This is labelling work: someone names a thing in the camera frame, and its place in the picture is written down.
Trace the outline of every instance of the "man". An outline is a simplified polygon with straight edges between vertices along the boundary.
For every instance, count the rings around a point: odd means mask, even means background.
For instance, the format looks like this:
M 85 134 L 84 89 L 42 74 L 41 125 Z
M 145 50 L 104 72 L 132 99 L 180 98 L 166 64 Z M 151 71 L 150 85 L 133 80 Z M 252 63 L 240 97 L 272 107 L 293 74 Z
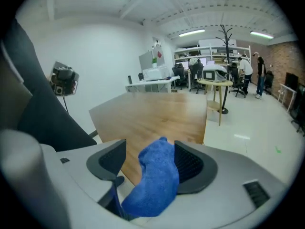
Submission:
M 252 77 L 253 69 L 246 59 L 238 58 L 238 62 L 240 65 L 240 69 L 244 71 L 244 79 L 248 79 L 248 81 L 245 81 L 244 87 L 243 87 L 243 92 L 244 94 L 248 94 L 248 85 Z
M 256 94 L 255 97 L 257 99 L 262 99 L 262 94 L 263 94 L 263 90 L 264 90 L 264 82 L 265 82 L 265 76 L 266 76 L 266 67 L 265 67 L 265 63 L 264 60 L 261 56 L 259 56 L 258 52 L 253 53 L 253 57 L 257 57 L 257 90 L 256 90 Z

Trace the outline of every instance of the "white ceiling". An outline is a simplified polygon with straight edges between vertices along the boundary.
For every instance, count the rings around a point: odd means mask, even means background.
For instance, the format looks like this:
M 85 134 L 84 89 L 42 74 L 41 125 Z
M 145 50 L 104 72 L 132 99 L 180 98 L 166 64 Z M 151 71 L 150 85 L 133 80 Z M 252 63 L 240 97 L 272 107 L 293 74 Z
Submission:
M 173 42 L 180 33 L 199 28 L 214 38 L 220 24 L 233 27 L 238 39 L 252 30 L 275 38 L 293 33 L 273 0 L 35 0 L 35 4 L 33 23 L 77 14 L 110 15 L 140 24 L 151 21 Z

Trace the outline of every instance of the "white desk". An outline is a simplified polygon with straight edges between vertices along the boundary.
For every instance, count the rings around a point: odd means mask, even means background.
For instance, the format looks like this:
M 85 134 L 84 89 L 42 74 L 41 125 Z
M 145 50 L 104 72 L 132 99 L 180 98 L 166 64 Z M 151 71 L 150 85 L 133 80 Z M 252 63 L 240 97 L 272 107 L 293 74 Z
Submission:
M 285 100 L 287 91 L 291 91 L 291 92 L 292 92 L 292 97 L 291 97 L 291 100 L 290 100 L 290 104 L 289 104 L 289 107 L 288 107 L 288 109 L 287 109 L 287 112 L 289 112 L 289 109 L 290 109 L 290 107 L 291 107 L 292 101 L 295 99 L 296 91 L 293 90 L 293 89 L 291 89 L 291 88 L 288 87 L 288 86 L 283 85 L 283 84 L 280 84 L 280 85 L 281 85 L 281 89 L 280 89 L 280 94 L 279 94 L 277 100 L 280 101 L 281 94 L 284 93 L 284 96 L 283 96 L 283 99 L 282 99 L 282 105 L 284 104 L 284 100 Z
M 167 85 L 167 92 L 171 93 L 172 92 L 172 87 L 171 84 L 172 82 L 174 82 L 174 85 L 176 86 L 176 80 L 180 79 L 180 76 L 173 76 L 171 79 L 169 80 L 158 80 L 158 81 L 140 81 L 138 83 L 133 83 L 133 84 L 129 84 L 126 85 L 127 90 L 129 87 L 134 87 L 135 89 L 137 89 L 139 91 L 139 89 L 137 88 L 137 86 L 145 86 L 145 85 Z

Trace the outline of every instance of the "black cable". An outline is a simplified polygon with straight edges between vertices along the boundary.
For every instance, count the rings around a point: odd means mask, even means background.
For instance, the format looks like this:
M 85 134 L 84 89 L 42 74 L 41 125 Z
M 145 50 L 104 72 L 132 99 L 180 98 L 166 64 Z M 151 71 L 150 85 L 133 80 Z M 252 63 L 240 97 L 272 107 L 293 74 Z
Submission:
M 69 113 L 68 108 L 67 108 L 67 104 L 66 104 L 66 99 L 65 99 L 65 96 L 62 96 L 62 98 L 63 98 L 63 101 L 64 101 L 64 103 L 65 103 L 67 113 Z

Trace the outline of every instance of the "computer monitor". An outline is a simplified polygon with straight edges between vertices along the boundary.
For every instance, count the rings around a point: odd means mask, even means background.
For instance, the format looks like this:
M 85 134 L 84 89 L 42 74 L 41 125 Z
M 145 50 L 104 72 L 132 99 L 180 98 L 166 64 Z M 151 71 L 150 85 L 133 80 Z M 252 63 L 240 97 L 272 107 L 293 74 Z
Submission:
M 201 58 L 200 62 L 202 63 L 203 66 L 206 66 L 206 58 Z
M 180 62 L 183 65 L 183 68 L 185 68 L 186 70 L 189 69 L 189 62 L 188 61 L 184 61 L 184 62 Z

